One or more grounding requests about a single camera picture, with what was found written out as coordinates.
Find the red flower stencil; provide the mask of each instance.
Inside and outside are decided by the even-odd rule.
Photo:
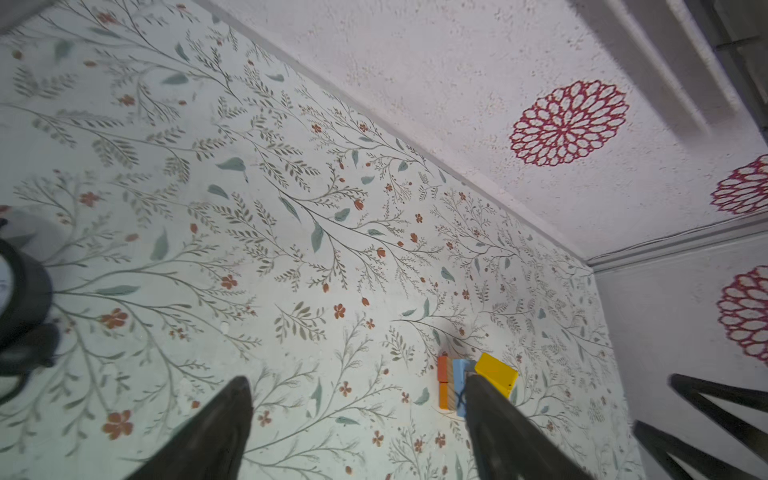
[[[768,205],[768,155],[737,168],[717,184],[712,204],[732,214],[749,214]]]
[[[768,265],[736,275],[717,306],[728,338],[768,365]]]
[[[626,119],[616,85],[577,81],[539,98],[515,124],[511,149],[526,164],[569,164],[605,145]]]

